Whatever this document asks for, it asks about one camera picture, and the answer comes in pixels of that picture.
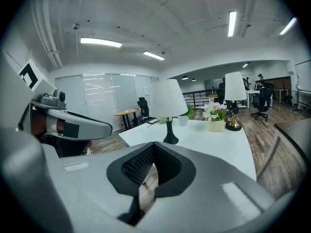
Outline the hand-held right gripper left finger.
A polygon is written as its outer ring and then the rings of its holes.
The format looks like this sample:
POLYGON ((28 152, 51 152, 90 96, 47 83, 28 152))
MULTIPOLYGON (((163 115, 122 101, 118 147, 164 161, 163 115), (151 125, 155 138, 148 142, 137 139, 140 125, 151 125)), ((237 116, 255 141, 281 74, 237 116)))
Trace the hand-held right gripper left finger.
POLYGON ((118 219, 142 219, 139 188, 154 163, 153 142, 95 155, 61 158, 73 181, 118 219))

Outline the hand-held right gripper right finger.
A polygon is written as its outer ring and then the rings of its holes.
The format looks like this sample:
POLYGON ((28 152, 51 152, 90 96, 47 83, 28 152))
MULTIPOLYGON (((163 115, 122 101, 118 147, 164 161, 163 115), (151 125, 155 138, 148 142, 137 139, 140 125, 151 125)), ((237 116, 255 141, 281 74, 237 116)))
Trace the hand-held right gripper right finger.
POLYGON ((275 199, 255 180, 221 158, 160 143, 191 160, 196 175, 178 196, 156 198, 136 225, 147 233, 252 233, 255 218, 275 199))

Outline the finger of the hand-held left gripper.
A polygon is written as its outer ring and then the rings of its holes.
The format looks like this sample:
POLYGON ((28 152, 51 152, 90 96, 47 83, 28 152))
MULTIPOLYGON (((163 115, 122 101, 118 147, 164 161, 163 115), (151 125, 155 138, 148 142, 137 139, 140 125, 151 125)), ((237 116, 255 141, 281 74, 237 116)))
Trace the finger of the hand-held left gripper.
POLYGON ((65 140, 97 140, 111 135, 113 127, 71 111, 48 110, 47 134, 65 140))

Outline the white table lamp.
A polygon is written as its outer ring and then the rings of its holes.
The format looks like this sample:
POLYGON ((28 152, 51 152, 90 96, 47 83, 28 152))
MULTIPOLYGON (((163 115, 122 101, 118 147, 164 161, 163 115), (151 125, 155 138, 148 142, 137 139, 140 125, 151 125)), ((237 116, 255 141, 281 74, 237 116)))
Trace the white table lamp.
POLYGON ((149 115, 167 120, 164 143, 173 145, 178 143, 179 139, 173 133, 173 118, 186 112, 188 107, 177 80, 166 79, 151 84, 149 115))

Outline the white work table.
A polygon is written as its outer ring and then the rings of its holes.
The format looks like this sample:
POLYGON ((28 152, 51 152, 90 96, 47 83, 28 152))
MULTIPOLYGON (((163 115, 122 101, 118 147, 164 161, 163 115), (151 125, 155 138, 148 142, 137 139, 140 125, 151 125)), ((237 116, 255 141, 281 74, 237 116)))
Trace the white work table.
MULTIPOLYGON (((186 126, 181 126, 177 119, 173 120, 172 127, 174 135, 179 139, 178 146, 221 158, 254 181, 257 180, 253 155, 244 130, 210 132, 207 121, 189 120, 186 126)), ((162 142, 166 134, 165 123, 144 123, 119 136, 132 147, 151 141, 162 142)))

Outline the white shade gold base lamp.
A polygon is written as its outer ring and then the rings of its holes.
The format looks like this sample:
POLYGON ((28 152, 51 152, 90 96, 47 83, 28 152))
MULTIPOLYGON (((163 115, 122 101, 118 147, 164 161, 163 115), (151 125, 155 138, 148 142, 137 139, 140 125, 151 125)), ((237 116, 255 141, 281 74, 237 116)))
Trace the white shade gold base lamp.
POLYGON ((225 127, 230 131, 240 131, 242 125, 237 120, 239 107, 237 101, 246 100, 246 90, 240 72, 231 72, 225 74, 225 101, 231 104, 232 116, 231 120, 226 120, 225 127))

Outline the person's left hand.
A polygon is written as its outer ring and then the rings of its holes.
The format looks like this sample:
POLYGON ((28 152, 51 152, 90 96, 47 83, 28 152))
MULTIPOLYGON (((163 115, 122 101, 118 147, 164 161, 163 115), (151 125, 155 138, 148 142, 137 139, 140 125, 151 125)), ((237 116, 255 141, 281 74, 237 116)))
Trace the person's left hand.
POLYGON ((41 111, 32 110, 31 133, 40 136, 45 133, 62 133, 65 121, 53 116, 48 116, 41 111))

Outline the person's light grey clothing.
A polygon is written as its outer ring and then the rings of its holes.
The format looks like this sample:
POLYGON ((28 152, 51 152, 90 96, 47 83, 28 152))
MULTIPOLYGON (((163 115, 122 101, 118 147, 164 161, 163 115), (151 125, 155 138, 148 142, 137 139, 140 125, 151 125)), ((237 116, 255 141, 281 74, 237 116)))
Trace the person's light grey clothing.
POLYGON ((0 128, 16 128, 34 93, 0 53, 0 128))

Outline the round wooden table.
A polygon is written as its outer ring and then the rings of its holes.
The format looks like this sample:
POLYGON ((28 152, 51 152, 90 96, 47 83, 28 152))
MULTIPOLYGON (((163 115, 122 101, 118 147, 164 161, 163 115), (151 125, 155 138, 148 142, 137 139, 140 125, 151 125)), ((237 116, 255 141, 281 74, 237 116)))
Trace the round wooden table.
POLYGON ((131 122, 130 122, 130 119, 129 119, 129 115, 133 115, 133 118, 137 118, 137 113, 140 112, 140 110, 135 110, 133 113, 126 113, 125 111, 123 112, 117 112, 114 114, 115 117, 122 117, 122 120, 123 120, 123 124, 124 124, 124 127, 125 127, 125 130, 130 130, 132 127, 131 127, 131 122))

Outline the black office chair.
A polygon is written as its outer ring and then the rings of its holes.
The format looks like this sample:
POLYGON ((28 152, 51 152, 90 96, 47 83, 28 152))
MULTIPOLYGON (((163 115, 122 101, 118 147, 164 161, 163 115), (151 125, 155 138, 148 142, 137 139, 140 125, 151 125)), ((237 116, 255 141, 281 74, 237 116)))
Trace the black office chair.
POLYGON ((225 100, 225 83, 220 83, 217 89, 218 103, 224 104, 225 100))
POLYGON ((266 112, 270 108, 270 100, 273 95, 273 91, 273 83, 264 83, 263 87, 260 88, 258 100, 256 102, 252 102, 253 107, 258 110, 256 113, 251 113, 251 116, 255 116, 255 120, 258 120, 259 117, 262 117, 267 122, 268 115, 266 114, 266 112))
POLYGON ((142 116, 143 121, 150 121, 155 119, 154 117, 150 117, 147 100, 144 97, 140 97, 137 103, 140 108, 140 114, 142 116))

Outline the pink flowers in cream pot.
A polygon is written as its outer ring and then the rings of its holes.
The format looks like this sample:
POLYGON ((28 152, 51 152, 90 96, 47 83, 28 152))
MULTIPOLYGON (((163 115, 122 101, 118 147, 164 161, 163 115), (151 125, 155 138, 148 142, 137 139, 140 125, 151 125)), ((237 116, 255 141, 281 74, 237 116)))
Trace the pink flowers in cream pot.
POLYGON ((227 105, 211 101, 205 104, 203 108, 203 118, 208 121, 208 130, 210 132, 222 132, 225 128, 227 105))

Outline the black metal railing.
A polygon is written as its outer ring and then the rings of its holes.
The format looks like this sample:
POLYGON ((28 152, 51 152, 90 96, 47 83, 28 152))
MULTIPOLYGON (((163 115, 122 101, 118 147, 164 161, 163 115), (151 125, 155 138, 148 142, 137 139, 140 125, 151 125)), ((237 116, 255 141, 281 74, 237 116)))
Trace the black metal railing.
POLYGON ((209 103, 208 97, 211 94, 216 94, 216 90, 208 89, 208 90, 200 90, 194 92, 185 92, 183 93, 186 104, 194 105, 194 108, 199 108, 209 103))

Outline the dark brown table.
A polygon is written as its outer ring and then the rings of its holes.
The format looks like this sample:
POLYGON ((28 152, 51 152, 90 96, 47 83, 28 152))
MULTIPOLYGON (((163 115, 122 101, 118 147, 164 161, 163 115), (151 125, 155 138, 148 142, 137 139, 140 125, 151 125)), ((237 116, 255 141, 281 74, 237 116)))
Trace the dark brown table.
POLYGON ((275 128, 276 132, 273 143, 267 153, 263 165, 256 173, 256 178, 261 178, 262 174, 272 161, 280 142, 283 142, 292 155, 294 155, 302 173, 307 174, 309 167, 311 167, 311 118, 276 123, 275 128))

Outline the white rectangular table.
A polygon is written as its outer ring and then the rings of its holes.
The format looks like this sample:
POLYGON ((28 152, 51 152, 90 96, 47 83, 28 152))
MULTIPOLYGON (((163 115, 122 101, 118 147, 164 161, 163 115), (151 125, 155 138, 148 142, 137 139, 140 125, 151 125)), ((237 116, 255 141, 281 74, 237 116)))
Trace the white rectangular table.
MULTIPOLYGON (((269 98, 269 107, 273 106, 273 89, 267 89, 271 96, 269 98)), ((246 91, 247 95, 247 108, 249 109, 250 105, 255 101, 259 102, 259 97, 260 97, 260 91, 259 90, 247 90, 246 91)))

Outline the whiteboard on stand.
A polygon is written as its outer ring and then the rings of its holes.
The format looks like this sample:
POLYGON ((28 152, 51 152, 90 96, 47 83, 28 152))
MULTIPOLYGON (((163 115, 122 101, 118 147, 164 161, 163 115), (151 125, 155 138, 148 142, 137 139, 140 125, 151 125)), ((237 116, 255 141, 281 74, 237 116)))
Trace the whiteboard on stand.
POLYGON ((299 63, 295 68, 298 89, 311 92, 311 60, 299 63))

